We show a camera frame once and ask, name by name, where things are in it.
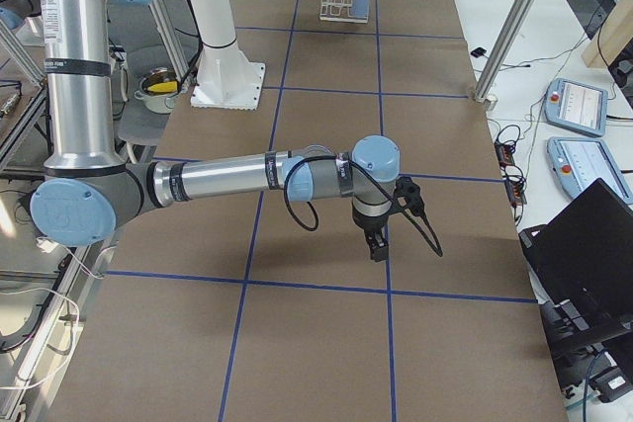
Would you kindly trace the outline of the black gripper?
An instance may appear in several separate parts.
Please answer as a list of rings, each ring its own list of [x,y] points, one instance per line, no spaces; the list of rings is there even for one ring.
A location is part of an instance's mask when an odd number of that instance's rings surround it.
[[[383,229],[388,223],[389,214],[383,213],[369,216],[357,209],[353,209],[352,219],[364,231],[370,259],[374,262],[386,261],[389,258],[389,242],[383,233]]]

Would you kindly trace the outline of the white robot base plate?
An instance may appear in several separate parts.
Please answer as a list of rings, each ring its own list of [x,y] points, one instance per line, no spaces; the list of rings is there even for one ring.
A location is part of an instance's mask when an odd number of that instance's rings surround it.
[[[240,62],[230,66],[219,59],[209,70],[207,80],[198,75],[198,84],[191,95],[195,108],[256,110],[265,77],[264,63]]]

